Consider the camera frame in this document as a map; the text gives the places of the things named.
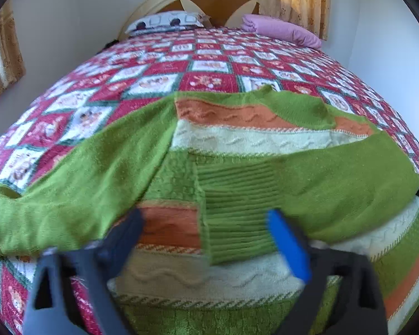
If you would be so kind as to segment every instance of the sweater cuff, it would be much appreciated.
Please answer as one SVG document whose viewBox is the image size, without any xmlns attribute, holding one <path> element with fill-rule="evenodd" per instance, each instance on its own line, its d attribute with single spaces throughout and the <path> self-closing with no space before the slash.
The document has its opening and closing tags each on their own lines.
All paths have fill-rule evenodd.
<svg viewBox="0 0 419 335">
<path fill-rule="evenodd" d="M 266 214 L 279 206 L 269 162 L 197 165 L 201 243 L 211 264 L 276 251 Z"/>
</svg>

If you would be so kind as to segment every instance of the red patchwork quilt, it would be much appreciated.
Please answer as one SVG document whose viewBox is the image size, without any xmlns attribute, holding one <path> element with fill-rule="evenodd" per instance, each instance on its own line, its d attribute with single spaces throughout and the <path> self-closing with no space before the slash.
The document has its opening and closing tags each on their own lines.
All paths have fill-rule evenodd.
<svg viewBox="0 0 419 335">
<path fill-rule="evenodd" d="M 94 56 L 37 98 L 0 137 L 0 182 L 18 192 L 78 143 L 120 117 L 177 90 L 236 93 L 270 84 L 321 97 L 387 131 L 419 173 L 419 142 L 371 87 L 322 52 L 240 30 L 141 35 Z M 22 333 L 35 260 L 0 261 L 0 318 Z M 75 295 L 88 330 L 99 329 L 80 279 Z"/>
</svg>

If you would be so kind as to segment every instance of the wooden headboard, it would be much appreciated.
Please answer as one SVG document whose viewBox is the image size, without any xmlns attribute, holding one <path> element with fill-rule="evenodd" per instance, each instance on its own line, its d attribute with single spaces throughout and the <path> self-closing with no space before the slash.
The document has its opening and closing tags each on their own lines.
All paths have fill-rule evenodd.
<svg viewBox="0 0 419 335">
<path fill-rule="evenodd" d="M 207 14 L 213 26 L 239 27 L 244 14 L 257 14 L 259 0 L 146 0 L 124 24 L 118 39 L 127 37 L 128 26 L 143 16 L 163 11 L 192 11 Z"/>
</svg>

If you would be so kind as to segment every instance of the pink pillow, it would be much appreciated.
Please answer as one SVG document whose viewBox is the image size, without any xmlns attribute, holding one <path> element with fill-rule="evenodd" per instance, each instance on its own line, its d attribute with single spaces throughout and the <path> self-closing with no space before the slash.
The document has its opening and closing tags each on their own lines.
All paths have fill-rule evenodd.
<svg viewBox="0 0 419 335">
<path fill-rule="evenodd" d="M 321 40 L 305 28 L 264 15 L 244 15 L 241 28 L 248 32 L 320 50 Z"/>
</svg>

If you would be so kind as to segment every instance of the orange stripe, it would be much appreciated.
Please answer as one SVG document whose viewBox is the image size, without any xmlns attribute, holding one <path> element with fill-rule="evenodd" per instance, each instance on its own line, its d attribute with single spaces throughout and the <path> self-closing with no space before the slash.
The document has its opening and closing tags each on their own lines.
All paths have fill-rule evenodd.
<svg viewBox="0 0 419 335">
<path fill-rule="evenodd" d="M 356 135 L 371 136 L 374 132 L 372 128 L 366 123 L 358 123 L 346 117 L 335 117 L 337 123 L 336 130 L 344 130 Z"/>
<path fill-rule="evenodd" d="M 226 107 L 197 99 L 180 99 L 176 101 L 180 119 L 198 125 L 226 125 L 245 128 L 298 128 L 284 121 L 263 105 L 245 105 Z"/>
<path fill-rule="evenodd" d="M 403 304 L 404 300 L 410 294 L 411 289 L 419 278 L 419 256 L 417 257 L 409 274 L 403 279 L 402 283 L 385 299 L 385 309 L 387 319 L 389 319 Z"/>
<path fill-rule="evenodd" d="M 195 206 L 144 202 L 138 207 L 145 220 L 139 243 L 200 249 Z"/>
</svg>

